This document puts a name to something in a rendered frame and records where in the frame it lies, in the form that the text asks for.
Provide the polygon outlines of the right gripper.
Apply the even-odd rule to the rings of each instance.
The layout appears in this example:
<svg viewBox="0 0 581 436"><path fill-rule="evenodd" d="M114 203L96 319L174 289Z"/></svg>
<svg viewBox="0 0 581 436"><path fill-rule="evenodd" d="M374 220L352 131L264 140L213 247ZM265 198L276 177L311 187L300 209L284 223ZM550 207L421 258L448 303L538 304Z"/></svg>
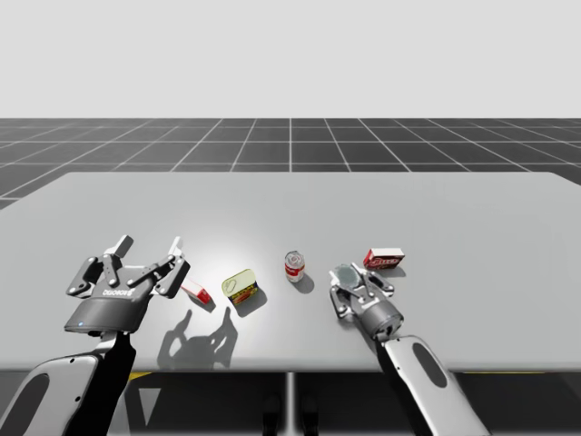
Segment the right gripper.
<svg viewBox="0 0 581 436"><path fill-rule="evenodd" d="M353 313L362 331L373 341L387 341L401 327L402 313L389 300L395 287L374 270L355 265L362 283L368 292L357 295L331 285L330 299L339 319Z"/></svg>

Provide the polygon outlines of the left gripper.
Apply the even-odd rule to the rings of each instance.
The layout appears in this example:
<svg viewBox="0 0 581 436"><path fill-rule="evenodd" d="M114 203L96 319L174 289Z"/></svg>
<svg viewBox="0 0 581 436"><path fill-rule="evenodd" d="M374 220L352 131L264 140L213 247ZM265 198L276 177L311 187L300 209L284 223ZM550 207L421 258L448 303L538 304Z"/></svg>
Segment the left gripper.
<svg viewBox="0 0 581 436"><path fill-rule="evenodd" d="M172 299L190 270L176 236L168 254L149 266L123 266L122 258L133 245L123 235L118 243L99 256L87 258L66 289L83 298L64 329L96 336L102 332L136 332L143 320L152 291Z"/></svg>

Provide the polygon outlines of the red and white can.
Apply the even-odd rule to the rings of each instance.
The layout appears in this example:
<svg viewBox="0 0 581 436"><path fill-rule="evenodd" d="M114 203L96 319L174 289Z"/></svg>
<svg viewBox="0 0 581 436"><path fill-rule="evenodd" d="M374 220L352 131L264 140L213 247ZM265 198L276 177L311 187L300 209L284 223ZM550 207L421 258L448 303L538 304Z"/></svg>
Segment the red and white can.
<svg viewBox="0 0 581 436"><path fill-rule="evenodd" d="M304 276L305 260L298 251L291 251L285 255L285 274L290 282L299 282Z"/></svg>

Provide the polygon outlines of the green and blue rectangular can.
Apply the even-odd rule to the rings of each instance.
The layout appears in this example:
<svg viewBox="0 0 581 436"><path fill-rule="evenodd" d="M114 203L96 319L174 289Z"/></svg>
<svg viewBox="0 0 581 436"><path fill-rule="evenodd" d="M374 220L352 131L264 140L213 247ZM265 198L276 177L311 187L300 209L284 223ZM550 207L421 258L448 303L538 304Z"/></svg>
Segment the green and blue rectangular can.
<svg viewBox="0 0 581 436"><path fill-rule="evenodd" d="M258 291L256 275L245 269L222 282L222 293L234 306L252 297Z"/></svg>

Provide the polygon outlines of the red and white carton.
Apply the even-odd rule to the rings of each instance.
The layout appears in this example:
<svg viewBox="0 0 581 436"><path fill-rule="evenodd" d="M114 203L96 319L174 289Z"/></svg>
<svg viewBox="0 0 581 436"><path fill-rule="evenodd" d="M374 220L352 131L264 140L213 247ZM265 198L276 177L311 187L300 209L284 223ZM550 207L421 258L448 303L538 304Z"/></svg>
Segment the red and white carton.
<svg viewBox="0 0 581 436"><path fill-rule="evenodd" d="M208 304L212 297L208 294L205 288L190 278L185 278L182 282L181 289L189 296L195 298L202 304Z"/></svg>

